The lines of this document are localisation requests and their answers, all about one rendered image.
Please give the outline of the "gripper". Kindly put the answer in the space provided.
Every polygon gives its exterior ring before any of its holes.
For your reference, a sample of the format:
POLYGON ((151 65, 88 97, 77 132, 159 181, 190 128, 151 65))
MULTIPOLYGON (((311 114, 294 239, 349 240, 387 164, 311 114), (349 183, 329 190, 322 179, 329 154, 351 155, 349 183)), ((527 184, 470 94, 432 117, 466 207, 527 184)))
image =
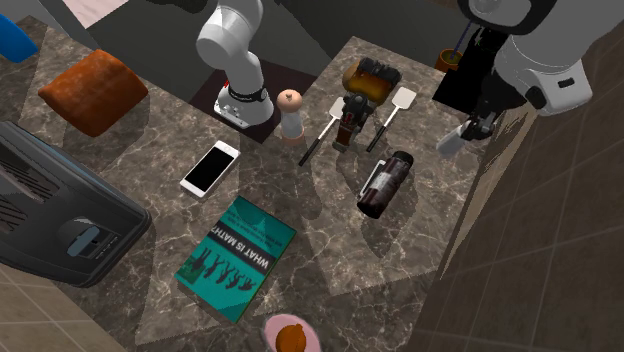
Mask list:
POLYGON ((490 137, 496 121, 503 112, 515 109, 526 103, 526 99, 497 72, 490 72, 483 79, 481 95, 474 111, 465 122, 451 130, 436 144, 442 157, 453 157, 468 141, 462 137, 468 127, 468 140, 483 140, 490 137))

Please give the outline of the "black box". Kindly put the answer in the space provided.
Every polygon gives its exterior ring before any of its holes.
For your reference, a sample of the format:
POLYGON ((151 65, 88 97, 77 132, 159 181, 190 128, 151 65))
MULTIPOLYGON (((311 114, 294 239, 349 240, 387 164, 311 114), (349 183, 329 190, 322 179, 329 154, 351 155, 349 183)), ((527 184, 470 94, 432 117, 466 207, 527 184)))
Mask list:
POLYGON ((469 114, 476 107, 483 79, 491 72, 494 58, 508 34, 480 28, 470 38, 458 67, 442 79, 433 100, 469 114))

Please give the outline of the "dark brown bottle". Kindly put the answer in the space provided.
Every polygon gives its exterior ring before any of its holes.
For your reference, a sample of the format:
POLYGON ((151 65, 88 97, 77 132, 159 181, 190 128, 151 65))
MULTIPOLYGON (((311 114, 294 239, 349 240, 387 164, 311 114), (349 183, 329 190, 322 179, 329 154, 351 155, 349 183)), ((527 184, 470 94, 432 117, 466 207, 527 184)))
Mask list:
POLYGON ((378 219, 408 176, 413 162, 413 156, 405 151, 396 151, 388 159, 379 160, 359 192, 359 210, 378 219))

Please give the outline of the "brown cup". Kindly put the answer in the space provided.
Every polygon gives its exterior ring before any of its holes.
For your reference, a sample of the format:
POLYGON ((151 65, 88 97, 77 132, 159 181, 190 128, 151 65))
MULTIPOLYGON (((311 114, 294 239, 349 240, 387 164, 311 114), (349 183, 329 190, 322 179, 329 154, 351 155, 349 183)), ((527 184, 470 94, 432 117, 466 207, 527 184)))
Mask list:
POLYGON ((449 70, 457 70, 462 56, 463 54, 460 51, 455 51, 454 49, 444 49, 440 52, 434 68, 443 73, 446 73, 449 70))

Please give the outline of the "dark robot figure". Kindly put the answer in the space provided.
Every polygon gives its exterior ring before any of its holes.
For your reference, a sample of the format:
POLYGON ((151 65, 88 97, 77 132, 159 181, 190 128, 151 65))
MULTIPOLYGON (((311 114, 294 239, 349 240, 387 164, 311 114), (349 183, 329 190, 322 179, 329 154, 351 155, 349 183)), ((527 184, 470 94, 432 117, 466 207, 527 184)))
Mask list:
POLYGON ((348 93, 344 98, 340 126, 332 146, 339 152, 345 152, 350 143, 362 130, 368 117, 374 112, 376 104, 362 93, 348 93))

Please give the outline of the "blue pen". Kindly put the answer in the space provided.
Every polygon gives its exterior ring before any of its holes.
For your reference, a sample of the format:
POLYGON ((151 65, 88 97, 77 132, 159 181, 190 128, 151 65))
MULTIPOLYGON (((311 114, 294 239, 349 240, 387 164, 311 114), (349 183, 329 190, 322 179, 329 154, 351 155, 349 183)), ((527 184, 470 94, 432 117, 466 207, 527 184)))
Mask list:
POLYGON ((467 23, 466 27, 464 28, 460 38, 458 39, 456 45, 454 46, 454 48, 453 48, 453 50, 451 52, 451 55, 449 57, 449 59, 451 61, 453 61, 455 56, 457 55, 457 52, 459 51, 460 46, 462 45, 463 41, 465 40, 465 37, 467 36, 469 30, 471 29, 472 23, 473 22, 471 20, 468 21, 468 23, 467 23))

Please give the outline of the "wooden and white pepper mill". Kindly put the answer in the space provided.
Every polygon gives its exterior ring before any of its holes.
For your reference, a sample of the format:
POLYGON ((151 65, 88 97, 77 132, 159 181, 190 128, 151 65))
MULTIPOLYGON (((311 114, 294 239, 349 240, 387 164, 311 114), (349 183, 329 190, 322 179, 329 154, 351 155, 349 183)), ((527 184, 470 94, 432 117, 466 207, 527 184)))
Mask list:
POLYGON ((303 99, 301 94, 293 89, 286 89, 279 93, 277 106, 281 112, 281 134, 286 145, 295 146, 304 142, 304 126, 299 110, 303 99))

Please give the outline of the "white smartphone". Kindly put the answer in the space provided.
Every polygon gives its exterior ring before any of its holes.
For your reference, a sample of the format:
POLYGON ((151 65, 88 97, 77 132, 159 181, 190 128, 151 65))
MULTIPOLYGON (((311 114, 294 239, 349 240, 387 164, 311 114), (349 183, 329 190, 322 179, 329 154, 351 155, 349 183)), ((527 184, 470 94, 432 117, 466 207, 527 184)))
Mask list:
POLYGON ((203 198, 232 167, 240 156, 240 151, 218 140, 204 156, 180 180, 180 186, 203 198))

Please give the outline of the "teal book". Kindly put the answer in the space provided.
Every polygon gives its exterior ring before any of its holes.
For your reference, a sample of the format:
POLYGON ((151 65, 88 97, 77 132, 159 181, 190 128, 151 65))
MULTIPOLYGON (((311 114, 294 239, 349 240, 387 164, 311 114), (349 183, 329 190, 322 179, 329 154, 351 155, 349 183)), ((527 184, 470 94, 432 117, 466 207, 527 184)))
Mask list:
POLYGON ((192 293, 236 323, 296 234, 239 196, 175 273, 192 293))

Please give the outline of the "orange fruit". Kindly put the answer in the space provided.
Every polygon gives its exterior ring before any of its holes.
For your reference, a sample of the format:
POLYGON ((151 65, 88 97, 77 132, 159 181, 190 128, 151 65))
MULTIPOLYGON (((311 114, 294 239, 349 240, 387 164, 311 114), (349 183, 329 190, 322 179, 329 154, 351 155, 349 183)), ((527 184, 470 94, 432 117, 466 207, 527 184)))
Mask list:
POLYGON ((287 325, 275 339, 276 352, 305 352, 307 339, 301 324, 287 325))

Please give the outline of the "pink plate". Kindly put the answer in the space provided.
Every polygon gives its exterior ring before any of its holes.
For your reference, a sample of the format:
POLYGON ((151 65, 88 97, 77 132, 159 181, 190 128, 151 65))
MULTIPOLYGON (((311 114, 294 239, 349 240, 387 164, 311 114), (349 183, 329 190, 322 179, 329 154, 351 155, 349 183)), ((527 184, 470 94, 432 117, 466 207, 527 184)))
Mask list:
POLYGON ((264 339, 270 352, 278 352, 276 340, 278 333, 289 325, 300 324, 306 337, 306 347, 303 352, 322 352, 320 340, 315 330, 304 319, 292 314, 277 314, 269 317, 263 327, 264 339))

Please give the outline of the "orange brown cushion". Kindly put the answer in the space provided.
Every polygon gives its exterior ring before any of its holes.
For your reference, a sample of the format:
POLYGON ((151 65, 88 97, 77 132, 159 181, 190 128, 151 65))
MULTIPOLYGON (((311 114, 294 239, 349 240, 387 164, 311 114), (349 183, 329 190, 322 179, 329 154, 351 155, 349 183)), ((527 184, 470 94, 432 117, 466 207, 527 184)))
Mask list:
POLYGON ((122 61, 97 49, 38 95, 76 129, 97 137, 140 103, 148 89, 122 61))

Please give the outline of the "black appliance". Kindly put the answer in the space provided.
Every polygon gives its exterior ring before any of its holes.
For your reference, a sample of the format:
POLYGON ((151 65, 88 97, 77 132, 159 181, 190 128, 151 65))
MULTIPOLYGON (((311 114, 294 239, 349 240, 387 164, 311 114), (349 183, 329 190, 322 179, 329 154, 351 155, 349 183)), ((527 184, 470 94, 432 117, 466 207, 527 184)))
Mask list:
POLYGON ((62 149, 0 122, 0 263, 90 287, 150 225, 147 210, 62 149))

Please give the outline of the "blue rounded object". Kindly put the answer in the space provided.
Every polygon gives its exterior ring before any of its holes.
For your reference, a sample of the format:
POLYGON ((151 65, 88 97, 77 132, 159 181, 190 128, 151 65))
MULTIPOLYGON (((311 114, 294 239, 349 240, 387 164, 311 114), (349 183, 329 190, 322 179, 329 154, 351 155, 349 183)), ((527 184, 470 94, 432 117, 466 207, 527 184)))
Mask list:
POLYGON ((30 37, 8 17, 0 14, 0 55, 20 63, 38 52, 30 37))

